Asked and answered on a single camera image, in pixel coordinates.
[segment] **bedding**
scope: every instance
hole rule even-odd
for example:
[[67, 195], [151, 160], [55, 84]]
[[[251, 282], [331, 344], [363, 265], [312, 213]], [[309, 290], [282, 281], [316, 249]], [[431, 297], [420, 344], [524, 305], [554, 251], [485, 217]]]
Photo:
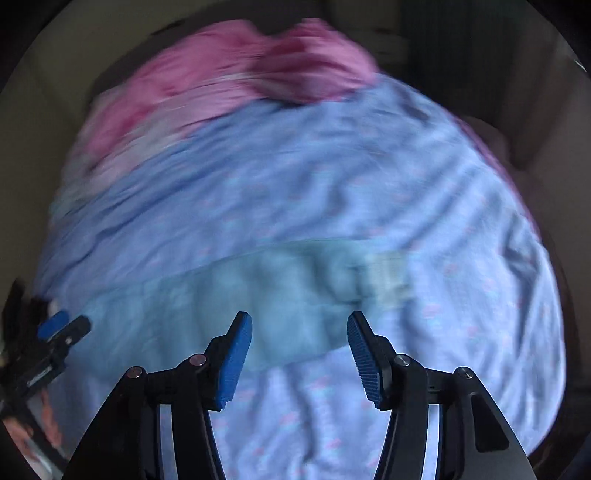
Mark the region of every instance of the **bedding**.
[[261, 98], [337, 99], [371, 84], [375, 73], [365, 50], [318, 19], [279, 38], [261, 35], [244, 20], [204, 28], [95, 102], [64, 169], [53, 219], [207, 120]]
[[[539, 444], [565, 380], [548, 255], [501, 167], [468, 127], [379, 74], [339, 99], [298, 106], [257, 99], [212, 119], [53, 225], [36, 292], [93, 323], [50, 386], [65, 447], [76, 445], [123, 374], [105, 361], [122, 332], [151, 330], [122, 354], [152, 353], [151, 368], [171, 368], [174, 355], [199, 351], [183, 330], [160, 335], [183, 314], [200, 325], [196, 307], [187, 307], [200, 292], [183, 275], [311, 240], [361, 242], [365, 255], [403, 259], [390, 275], [395, 288], [383, 272], [374, 277], [384, 279], [372, 293], [382, 304], [368, 315], [374, 331], [427, 368], [470, 366], [526, 452]], [[166, 286], [171, 279], [174, 288]], [[158, 301], [148, 301], [150, 282], [159, 285]], [[294, 283], [295, 294], [303, 288]], [[270, 282], [254, 297], [272, 299], [275, 290]], [[277, 325], [296, 328], [311, 320], [274, 315]], [[340, 326], [312, 315], [321, 329], [346, 326], [346, 316]], [[324, 350], [244, 372], [234, 400], [212, 414], [229, 479], [373, 478], [389, 416], [366, 399], [348, 346]], [[437, 459], [431, 413], [425, 479]], [[166, 414], [163, 458], [174, 476]]]

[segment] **light blue sheet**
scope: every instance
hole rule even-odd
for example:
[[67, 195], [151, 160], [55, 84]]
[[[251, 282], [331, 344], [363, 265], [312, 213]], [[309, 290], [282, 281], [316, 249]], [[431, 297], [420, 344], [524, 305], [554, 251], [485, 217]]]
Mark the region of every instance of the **light blue sheet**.
[[[406, 252], [411, 297], [370, 319], [376, 332], [425, 367], [473, 368], [532, 451], [564, 388], [547, 253], [454, 119], [386, 77], [342, 102], [257, 101], [211, 122], [57, 225], [36, 288], [76, 314], [116, 287], [333, 238]], [[51, 386], [70, 447], [113, 386], [89, 373], [100, 365], [82, 350]], [[365, 399], [347, 347], [243, 375], [213, 416], [229, 480], [371, 479], [387, 422]], [[436, 444], [433, 417], [424, 478]]]
[[[371, 241], [288, 242], [108, 290], [83, 309], [93, 328], [77, 354], [93, 374], [117, 382], [130, 365], [158, 371], [203, 352], [246, 311], [253, 331], [243, 371], [308, 360], [347, 344], [352, 311], [377, 318], [405, 298], [403, 259], [371, 252]], [[382, 277], [394, 284], [390, 305]]]

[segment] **screw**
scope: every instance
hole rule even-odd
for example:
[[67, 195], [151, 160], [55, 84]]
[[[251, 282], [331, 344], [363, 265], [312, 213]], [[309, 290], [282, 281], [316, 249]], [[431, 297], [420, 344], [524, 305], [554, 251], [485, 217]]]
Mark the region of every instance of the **screw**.
[[189, 359], [189, 363], [194, 367], [205, 365], [205, 362], [207, 362], [207, 357], [202, 353], [196, 353]]
[[138, 377], [141, 376], [141, 374], [142, 374], [142, 368], [141, 367], [131, 367], [125, 373], [125, 375], [127, 375], [127, 378], [138, 378]]
[[457, 372], [461, 377], [466, 378], [467, 380], [470, 380], [472, 377], [474, 377], [474, 372], [472, 372], [472, 370], [470, 370], [468, 367], [460, 367], [457, 369]]
[[400, 355], [396, 355], [394, 357], [394, 363], [396, 365], [400, 365], [401, 367], [407, 367], [410, 365], [410, 357], [401, 353]]

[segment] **pink cloth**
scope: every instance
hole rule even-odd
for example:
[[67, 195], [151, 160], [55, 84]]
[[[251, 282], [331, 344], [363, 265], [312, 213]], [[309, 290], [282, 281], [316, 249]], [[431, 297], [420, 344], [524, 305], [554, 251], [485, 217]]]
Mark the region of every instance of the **pink cloth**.
[[93, 105], [63, 171], [53, 220], [199, 128], [248, 102], [336, 100], [378, 69], [357, 44], [306, 19], [279, 38], [244, 20], [184, 38]]
[[337, 99], [371, 83], [376, 73], [367, 52], [307, 19], [285, 36], [261, 35], [247, 21], [200, 30], [144, 64], [95, 121], [86, 151], [101, 159], [163, 101], [202, 88], [193, 125], [268, 96], [297, 103]]

